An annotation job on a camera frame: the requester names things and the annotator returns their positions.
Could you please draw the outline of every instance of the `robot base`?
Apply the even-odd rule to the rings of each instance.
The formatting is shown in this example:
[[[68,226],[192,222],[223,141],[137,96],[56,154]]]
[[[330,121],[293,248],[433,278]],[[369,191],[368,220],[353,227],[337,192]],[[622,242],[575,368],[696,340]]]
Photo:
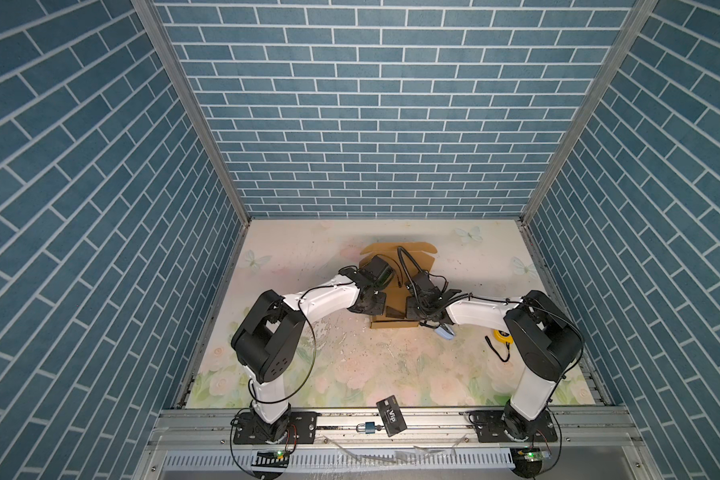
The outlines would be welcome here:
[[[277,442],[282,438],[289,425],[296,427],[298,443],[303,445],[315,443],[317,412],[291,412],[290,408],[272,425],[264,422],[255,412],[241,413],[232,443],[268,445],[268,442]]]
[[[504,412],[498,410],[475,410],[469,412],[469,421],[474,425],[480,443],[496,442],[518,442],[525,438],[514,438],[507,434],[507,423],[504,419]],[[539,414],[534,420],[534,433],[537,442],[544,442],[544,438],[536,432],[536,429],[547,437],[549,444],[557,441],[557,430],[552,423],[552,417],[547,410]]]

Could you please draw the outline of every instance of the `yellow tape measure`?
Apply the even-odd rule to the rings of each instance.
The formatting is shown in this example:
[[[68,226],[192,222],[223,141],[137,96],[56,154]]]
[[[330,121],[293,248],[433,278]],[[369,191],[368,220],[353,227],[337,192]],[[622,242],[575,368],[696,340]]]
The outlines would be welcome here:
[[[500,330],[494,330],[494,338],[502,343],[513,343],[512,335],[509,333],[501,332]]]

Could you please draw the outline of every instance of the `floral tabletop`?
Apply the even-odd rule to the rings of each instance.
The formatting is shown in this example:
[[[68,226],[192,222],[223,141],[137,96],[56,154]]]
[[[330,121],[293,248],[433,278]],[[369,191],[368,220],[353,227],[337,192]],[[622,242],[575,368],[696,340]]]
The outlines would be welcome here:
[[[265,290],[296,293],[360,261],[375,242],[424,241],[438,253],[433,274],[452,288],[486,296],[543,290],[518,228],[511,220],[254,220],[232,274],[187,408],[248,406],[248,377],[230,347],[232,335]],[[503,405],[524,365],[517,349],[502,363],[483,327],[455,326],[445,340],[425,328],[371,330],[369,318],[346,310],[313,323],[317,358],[310,379],[291,398],[294,407],[361,407],[395,395],[403,406]],[[497,351],[506,347],[494,340]],[[286,391],[307,374],[312,336],[304,329],[286,370]],[[593,404],[579,368],[560,383],[553,403]]]

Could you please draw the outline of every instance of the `black card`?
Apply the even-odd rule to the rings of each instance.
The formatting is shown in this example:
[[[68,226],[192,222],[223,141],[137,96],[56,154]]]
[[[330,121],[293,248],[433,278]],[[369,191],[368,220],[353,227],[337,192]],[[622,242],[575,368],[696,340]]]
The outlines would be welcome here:
[[[408,428],[408,426],[405,425],[398,400],[394,398],[394,395],[384,398],[380,402],[376,402],[376,407],[378,407],[379,415],[382,416],[384,428],[387,429],[387,437],[391,437]]]

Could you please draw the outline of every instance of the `brick pattern wall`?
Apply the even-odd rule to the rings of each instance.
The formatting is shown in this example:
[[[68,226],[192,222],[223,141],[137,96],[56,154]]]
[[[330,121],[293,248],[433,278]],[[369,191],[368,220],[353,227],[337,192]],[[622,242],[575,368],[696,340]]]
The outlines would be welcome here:
[[[253,216],[518,216],[634,0],[159,0]]]
[[[666,478],[720,478],[720,0],[660,0],[532,231]]]
[[[129,0],[0,0],[0,480],[134,471],[239,227]]]

